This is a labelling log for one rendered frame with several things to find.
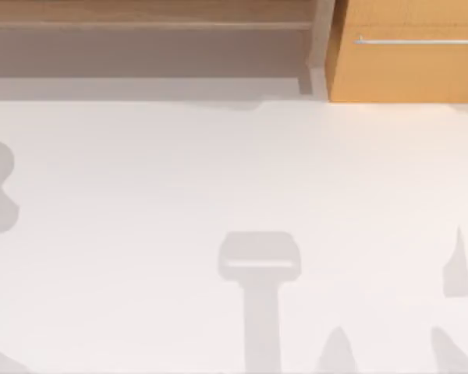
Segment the open wooden shelf unit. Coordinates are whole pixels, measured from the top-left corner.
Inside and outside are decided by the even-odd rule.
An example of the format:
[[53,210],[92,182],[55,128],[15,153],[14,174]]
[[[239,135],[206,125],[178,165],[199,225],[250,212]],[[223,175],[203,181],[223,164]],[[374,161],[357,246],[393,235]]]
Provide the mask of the open wooden shelf unit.
[[0,0],[0,78],[270,78],[324,64],[336,0]]

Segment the wooden cupboard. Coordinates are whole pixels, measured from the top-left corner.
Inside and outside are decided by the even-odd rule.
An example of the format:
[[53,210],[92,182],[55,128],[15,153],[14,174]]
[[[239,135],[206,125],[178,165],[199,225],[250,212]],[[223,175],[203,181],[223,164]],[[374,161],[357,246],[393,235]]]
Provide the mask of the wooden cupboard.
[[325,60],[335,103],[468,104],[468,45],[364,45],[365,39],[468,40],[468,0],[335,0]]

